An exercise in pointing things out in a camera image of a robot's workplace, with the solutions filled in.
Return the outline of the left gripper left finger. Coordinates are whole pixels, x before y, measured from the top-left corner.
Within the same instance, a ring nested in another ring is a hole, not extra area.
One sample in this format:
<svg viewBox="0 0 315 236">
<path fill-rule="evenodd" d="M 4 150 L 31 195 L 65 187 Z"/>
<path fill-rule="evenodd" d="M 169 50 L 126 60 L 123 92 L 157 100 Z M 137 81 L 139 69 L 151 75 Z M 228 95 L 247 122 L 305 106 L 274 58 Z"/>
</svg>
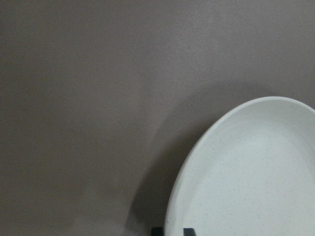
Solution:
<svg viewBox="0 0 315 236">
<path fill-rule="evenodd" d="M 151 228 L 151 236 L 164 236 L 163 227 L 153 227 L 153 228 Z"/>
</svg>

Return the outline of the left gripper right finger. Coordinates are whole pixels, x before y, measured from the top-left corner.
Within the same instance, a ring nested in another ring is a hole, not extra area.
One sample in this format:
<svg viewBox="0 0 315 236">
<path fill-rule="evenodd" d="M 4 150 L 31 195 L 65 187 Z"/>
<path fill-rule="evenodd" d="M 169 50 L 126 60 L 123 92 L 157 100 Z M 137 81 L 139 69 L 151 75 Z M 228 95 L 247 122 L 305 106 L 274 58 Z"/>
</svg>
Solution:
<svg viewBox="0 0 315 236">
<path fill-rule="evenodd" d="M 196 236 L 194 228 L 183 228 L 183 236 Z"/>
</svg>

